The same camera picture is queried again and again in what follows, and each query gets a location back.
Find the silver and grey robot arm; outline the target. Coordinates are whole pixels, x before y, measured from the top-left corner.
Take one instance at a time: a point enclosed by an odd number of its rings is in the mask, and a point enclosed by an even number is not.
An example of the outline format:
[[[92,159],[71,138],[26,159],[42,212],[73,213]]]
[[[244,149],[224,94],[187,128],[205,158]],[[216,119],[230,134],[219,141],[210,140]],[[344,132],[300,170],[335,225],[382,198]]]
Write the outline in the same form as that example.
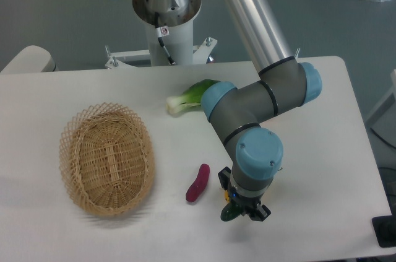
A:
[[[194,49],[192,22],[201,0],[132,0],[145,24],[152,66],[192,65],[206,60]],[[247,215],[264,221],[270,210],[261,197],[283,157],[282,142],[261,123],[319,96],[322,81],[310,63],[299,63],[286,44],[267,0],[225,0],[259,80],[242,89],[230,82],[208,88],[200,103],[233,164],[218,174],[229,203],[227,222]]]

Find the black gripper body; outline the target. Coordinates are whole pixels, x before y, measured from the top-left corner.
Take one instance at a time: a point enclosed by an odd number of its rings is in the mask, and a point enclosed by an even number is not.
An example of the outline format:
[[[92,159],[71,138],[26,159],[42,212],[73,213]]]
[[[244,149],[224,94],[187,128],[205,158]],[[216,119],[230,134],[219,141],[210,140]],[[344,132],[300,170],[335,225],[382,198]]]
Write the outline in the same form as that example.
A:
[[[260,200],[258,197],[255,198],[245,197],[242,194],[240,194],[234,186],[228,185],[228,188],[224,190],[226,196],[228,197],[227,204],[229,202],[234,202],[243,208],[243,213],[241,214],[241,216],[248,215],[248,209],[250,207],[254,208],[258,204],[260,204]]]

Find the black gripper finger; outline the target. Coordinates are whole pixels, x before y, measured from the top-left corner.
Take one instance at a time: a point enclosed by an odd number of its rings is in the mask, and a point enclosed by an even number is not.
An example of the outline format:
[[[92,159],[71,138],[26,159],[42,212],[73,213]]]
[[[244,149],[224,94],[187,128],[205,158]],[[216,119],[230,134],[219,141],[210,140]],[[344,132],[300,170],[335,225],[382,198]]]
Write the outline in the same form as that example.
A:
[[[229,182],[230,182],[230,176],[231,176],[231,169],[229,167],[223,168],[219,173],[218,173],[218,178],[220,180],[220,185],[222,189],[227,189]]]
[[[266,220],[266,218],[268,218],[269,215],[271,215],[271,211],[267,206],[258,204],[254,208],[250,207],[247,214],[252,221],[263,222]]]

